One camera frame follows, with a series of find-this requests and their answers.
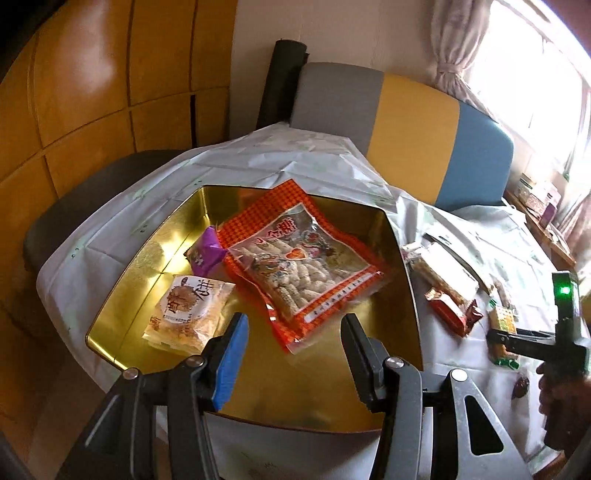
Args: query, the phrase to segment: chair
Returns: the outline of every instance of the chair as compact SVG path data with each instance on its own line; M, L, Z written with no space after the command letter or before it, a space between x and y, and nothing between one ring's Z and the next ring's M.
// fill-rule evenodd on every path
M84 220L183 150L146 150L114 161L55 202L28 230L22 254L27 270L38 275L51 254Z
M389 184L443 210L502 203L511 137L487 115L422 83L308 63L291 126L349 137Z

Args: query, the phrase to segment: gray chair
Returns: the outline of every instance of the gray chair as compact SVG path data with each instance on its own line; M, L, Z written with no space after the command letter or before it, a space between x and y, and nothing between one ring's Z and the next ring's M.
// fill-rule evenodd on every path
M55 202L27 231L22 254L35 275L51 254L111 198L131 187L183 150L147 150L120 158Z

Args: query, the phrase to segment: person's hand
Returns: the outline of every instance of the person's hand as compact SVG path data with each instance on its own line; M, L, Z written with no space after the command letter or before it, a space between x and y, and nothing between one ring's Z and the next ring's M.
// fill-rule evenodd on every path
M544 373L544 364L536 373ZM581 421L591 422L591 377L581 377L559 385L551 385L547 377L540 379L540 413L548 415L556 400L572 400Z
M537 373L544 373L544 365L540 365ZM558 385L551 384L548 377L540 379L540 413L550 415L555 402L562 402L561 410L554 412L558 417L553 417L556 428L553 430L563 435L558 443L562 445L560 450L568 457L583 438L583 435L591 425L591 377L581 377Z

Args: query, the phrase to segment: gold tray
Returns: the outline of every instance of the gold tray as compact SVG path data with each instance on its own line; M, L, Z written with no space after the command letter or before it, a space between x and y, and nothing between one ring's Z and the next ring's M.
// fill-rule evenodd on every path
M88 347L120 369L144 373L177 365L183 355L152 347L142 334L152 310L177 274L190 274L183 252L208 225L220 225L244 210L266 190L203 186L188 198L144 244L114 286L86 335ZM392 355L423 368L417 312L408 274L385 213L377 208L314 196L329 221L352 233L381 255L392 281L348 309L368 336L381 340ZM223 311L248 315L250 336L234 392L222 414L276 427L324 432L380 429L382 415L359 401L340 343L340 322L323 326L316 342L291 355L271 332L262 300L241 297L235 289Z

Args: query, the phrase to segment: red checkered packaging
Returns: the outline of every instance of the red checkered packaging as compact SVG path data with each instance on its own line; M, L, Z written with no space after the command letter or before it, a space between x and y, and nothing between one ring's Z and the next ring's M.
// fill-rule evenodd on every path
M291 352L353 299L383 285L384 267L335 228L296 182L269 190L217 232L230 274L256 286Z

